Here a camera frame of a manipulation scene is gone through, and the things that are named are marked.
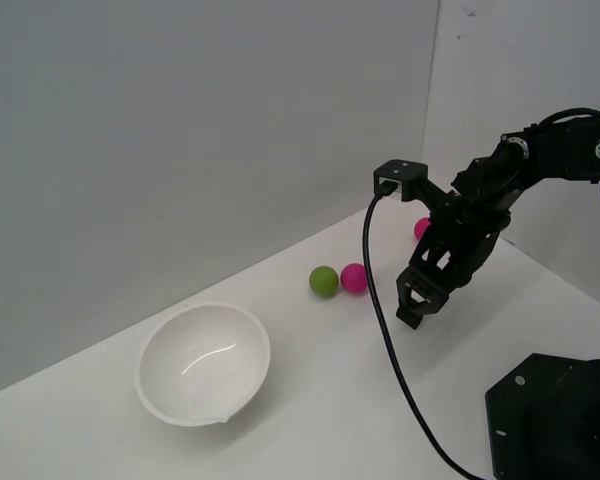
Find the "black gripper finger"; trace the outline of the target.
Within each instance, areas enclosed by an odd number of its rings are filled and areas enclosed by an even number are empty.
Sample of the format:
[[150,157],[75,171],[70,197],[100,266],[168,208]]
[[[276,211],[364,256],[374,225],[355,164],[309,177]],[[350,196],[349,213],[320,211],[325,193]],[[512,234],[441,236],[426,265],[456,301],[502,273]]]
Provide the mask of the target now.
[[420,325],[425,317],[434,315],[442,309],[449,300],[449,295],[443,293],[442,295],[434,295],[431,298],[425,298],[424,296],[415,293],[414,300],[416,301],[416,306],[414,307],[416,324]]
[[411,274],[401,273],[397,280],[398,312],[400,314],[412,314],[417,301],[412,296]]

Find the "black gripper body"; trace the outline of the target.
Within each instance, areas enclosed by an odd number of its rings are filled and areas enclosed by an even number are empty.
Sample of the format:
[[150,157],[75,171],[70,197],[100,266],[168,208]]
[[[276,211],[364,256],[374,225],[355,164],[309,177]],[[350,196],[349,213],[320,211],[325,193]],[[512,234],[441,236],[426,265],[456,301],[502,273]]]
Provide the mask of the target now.
[[450,295],[468,284],[510,222],[507,209],[472,204],[454,192],[444,195],[404,271],[411,274],[413,298]]

